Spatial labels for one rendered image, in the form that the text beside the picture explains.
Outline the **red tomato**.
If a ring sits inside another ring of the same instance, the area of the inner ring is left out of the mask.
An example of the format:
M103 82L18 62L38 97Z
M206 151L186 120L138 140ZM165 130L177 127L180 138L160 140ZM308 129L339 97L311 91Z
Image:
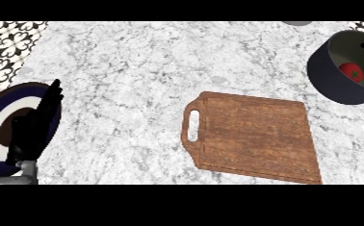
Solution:
M341 71L356 83L363 81L363 69L356 63L344 63Z

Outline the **brown wooden cutting board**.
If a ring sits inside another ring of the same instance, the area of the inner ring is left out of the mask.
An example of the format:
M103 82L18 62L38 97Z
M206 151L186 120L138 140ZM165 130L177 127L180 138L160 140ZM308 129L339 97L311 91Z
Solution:
M200 113L199 139L181 134L197 168L304 184L322 182L305 104L203 92L184 115Z

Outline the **dark blue pot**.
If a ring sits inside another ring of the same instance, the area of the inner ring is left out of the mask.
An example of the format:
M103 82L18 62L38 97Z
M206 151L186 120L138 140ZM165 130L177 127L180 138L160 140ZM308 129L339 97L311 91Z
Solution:
M364 104L364 78L354 82L341 65L354 63L364 75L364 32L338 32L317 48L308 60L308 77L319 92L345 105Z

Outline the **blue and white plate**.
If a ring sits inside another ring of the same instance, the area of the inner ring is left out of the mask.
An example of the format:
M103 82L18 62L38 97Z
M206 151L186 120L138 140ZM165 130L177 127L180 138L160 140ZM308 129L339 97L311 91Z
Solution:
M12 121L39 108L49 87L48 84L29 82L0 92L0 177L20 172L15 165L6 164L14 134Z

